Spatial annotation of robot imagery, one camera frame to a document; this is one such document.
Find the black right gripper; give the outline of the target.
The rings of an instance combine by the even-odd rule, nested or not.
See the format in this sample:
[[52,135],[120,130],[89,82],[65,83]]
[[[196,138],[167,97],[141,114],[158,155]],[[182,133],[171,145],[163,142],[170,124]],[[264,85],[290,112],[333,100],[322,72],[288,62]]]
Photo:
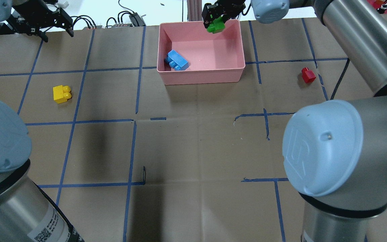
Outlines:
[[206,3],[202,10],[204,27],[207,29],[214,20],[222,18],[225,23],[234,19],[246,8],[244,0],[217,0],[214,4]]

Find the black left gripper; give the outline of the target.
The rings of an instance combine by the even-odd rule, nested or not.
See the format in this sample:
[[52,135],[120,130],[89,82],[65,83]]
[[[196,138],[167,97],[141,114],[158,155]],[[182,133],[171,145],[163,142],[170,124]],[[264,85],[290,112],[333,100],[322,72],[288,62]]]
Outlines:
[[41,29],[57,27],[74,37],[73,20],[61,7],[50,10],[44,0],[14,0],[14,12],[7,22],[14,32],[38,36],[44,42],[49,39]]

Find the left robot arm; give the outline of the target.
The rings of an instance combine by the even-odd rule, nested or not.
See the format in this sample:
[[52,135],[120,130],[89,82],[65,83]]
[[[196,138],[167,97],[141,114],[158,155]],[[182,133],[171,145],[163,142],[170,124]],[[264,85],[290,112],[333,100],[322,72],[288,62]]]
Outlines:
[[[66,11],[48,4],[56,0],[0,0],[0,22],[14,32],[40,37],[46,27],[62,28],[73,37],[73,20]],[[55,202],[28,177],[31,165],[28,129],[0,101],[0,242],[83,242]]]

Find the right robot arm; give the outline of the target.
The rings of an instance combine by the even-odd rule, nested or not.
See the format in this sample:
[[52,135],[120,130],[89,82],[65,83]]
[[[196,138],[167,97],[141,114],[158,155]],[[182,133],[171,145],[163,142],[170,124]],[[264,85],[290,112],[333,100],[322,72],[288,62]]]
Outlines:
[[304,199],[302,242],[363,242],[387,209],[387,24],[364,0],[252,0],[257,21],[312,6],[374,97],[295,112],[283,138],[284,168]]

